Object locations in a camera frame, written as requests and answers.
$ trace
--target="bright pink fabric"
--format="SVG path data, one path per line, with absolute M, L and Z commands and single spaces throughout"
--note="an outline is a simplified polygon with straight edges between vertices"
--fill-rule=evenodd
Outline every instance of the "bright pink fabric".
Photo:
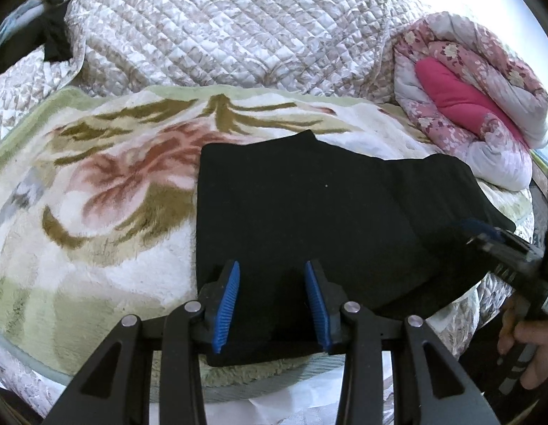
M 491 112 L 519 142 L 526 145 L 516 124 L 489 96 L 457 78 L 437 59 L 428 57 L 416 62 L 416 75 L 437 110 L 457 126 L 481 136 L 485 116 Z

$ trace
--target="black folded clothing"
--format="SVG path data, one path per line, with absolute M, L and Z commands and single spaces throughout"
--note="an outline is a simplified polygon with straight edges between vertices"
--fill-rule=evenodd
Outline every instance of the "black folded clothing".
M 453 227 L 475 218 L 514 231 L 470 168 L 443 154 L 385 161 L 316 140 L 203 148 L 197 186 L 197 286 L 229 259 L 241 287 L 216 366 L 319 351 L 306 261 L 379 315 L 429 317 L 489 271 Z

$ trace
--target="metal screw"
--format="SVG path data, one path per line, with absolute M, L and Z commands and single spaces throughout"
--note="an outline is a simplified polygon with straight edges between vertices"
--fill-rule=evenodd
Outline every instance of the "metal screw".
M 138 317 L 135 315 L 128 314 L 123 319 L 120 320 L 120 323 L 125 328 L 130 328 L 131 326 L 134 326 L 138 322 Z
M 408 316 L 408 324 L 413 328 L 421 328 L 424 324 L 424 320 L 418 315 L 413 314 L 412 316 Z
M 197 300 L 192 300 L 191 302 L 187 302 L 184 308 L 185 311 L 188 313 L 197 313 L 199 310 L 201 310 L 201 303 L 199 303 Z
M 357 302 L 347 302 L 343 305 L 343 308 L 347 313 L 358 313 L 361 310 L 361 306 Z

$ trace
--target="plush blanket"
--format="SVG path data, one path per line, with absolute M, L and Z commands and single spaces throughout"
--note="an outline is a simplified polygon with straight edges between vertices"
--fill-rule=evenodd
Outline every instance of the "plush blanket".
M 477 177 L 528 187 L 529 149 L 548 142 L 548 94 L 530 67 L 485 27 L 447 12 L 415 22 L 394 52 L 396 99 L 412 122 Z
M 392 44 L 424 14 L 419 0 L 73 0 L 74 59 L 40 48 L 0 76 L 0 140 L 71 81 L 93 96 L 228 84 L 388 102 Z
M 113 100 L 66 88 L 46 100 L 0 146 L 0 380 L 45 415 L 122 316 L 165 315 L 196 297 L 203 145 L 311 129 L 383 159 L 438 151 L 397 112 L 359 99 L 229 86 L 152 86 Z M 529 239 L 529 192 L 479 184 Z M 457 356 L 509 292 L 489 275 L 429 322 Z M 211 369 L 202 361 L 202 383 L 217 401 L 232 399 L 221 389 L 235 384 L 245 384 L 238 394 L 257 396 L 276 386 L 254 382 L 311 362 Z

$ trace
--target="person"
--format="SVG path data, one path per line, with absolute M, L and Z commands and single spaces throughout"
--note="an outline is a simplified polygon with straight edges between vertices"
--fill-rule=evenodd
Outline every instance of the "person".
M 511 296 L 502 307 L 503 328 L 499 332 L 497 350 L 499 354 L 505 355 L 516 342 L 538 345 L 533 360 L 520 377 L 522 386 L 532 390 L 548 378 L 548 320 L 516 323 L 515 301 L 516 298 Z

